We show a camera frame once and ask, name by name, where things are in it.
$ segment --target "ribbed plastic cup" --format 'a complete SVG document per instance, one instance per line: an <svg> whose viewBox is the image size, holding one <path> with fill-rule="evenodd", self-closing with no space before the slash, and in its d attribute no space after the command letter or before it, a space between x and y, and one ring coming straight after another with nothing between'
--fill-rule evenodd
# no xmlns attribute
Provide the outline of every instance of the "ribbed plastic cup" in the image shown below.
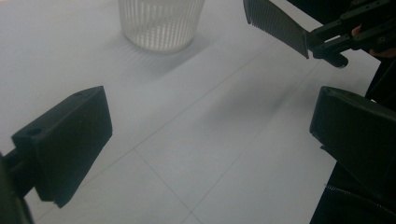
<svg viewBox="0 0 396 224"><path fill-rule="evenodd" d="M205 0L119 0L122 32L137 46L172 53L192 41Z"/></svg>

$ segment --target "white table surface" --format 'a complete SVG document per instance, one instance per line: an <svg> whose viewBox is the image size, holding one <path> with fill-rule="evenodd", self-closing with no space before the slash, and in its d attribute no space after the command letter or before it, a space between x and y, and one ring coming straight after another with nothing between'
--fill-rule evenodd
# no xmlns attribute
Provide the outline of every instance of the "white table surface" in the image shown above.
<svg viewBox="0 0 396 224"><path fill-rule="evenodd" d="M379 65L345 55L344 69L305 59L248 25L242 0L207 0L192 44L171 55L121 34L117 0L3 0L0 150L103 85L113 136L63 209L26 196L36 223L308 223L335 164L308 131L318 91L364 94Z"/></svg>

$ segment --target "comb teeth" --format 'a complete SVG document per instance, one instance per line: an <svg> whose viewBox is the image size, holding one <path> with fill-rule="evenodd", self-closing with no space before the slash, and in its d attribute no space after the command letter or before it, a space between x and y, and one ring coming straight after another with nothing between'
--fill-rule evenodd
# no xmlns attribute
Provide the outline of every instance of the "comb teeth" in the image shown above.
<svg viewBox="0 0 396 224"><path fill-rule="evenodd" d="M247 22L309 58L307 31L268 0L244 0Z"/></svg>

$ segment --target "black comb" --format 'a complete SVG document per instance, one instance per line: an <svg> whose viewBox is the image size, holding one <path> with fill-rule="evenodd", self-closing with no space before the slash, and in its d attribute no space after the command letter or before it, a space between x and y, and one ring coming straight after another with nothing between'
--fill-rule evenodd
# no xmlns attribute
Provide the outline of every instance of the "black comb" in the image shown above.
<svg viewBox="0 0 396 224"><path fill-rule="evenodd" d="M281 40L289 47L309 58L308 50L323 41L307 32L282 9L268 0L244 0L247 22ZM347 58L341 54L328 55L324 60L335 67L347 66Z"/></svg>

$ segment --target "clear plastic cup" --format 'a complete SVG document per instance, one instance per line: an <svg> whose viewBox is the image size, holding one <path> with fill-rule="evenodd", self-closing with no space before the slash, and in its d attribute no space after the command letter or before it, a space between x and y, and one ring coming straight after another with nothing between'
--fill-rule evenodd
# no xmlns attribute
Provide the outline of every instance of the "clear plastic cup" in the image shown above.
<svg viewBox="0 0 396 224"><path fill-rule="evenodd" d="M122 32L143 49L176 52L195 35L205 0L119 0Z"/></svg>

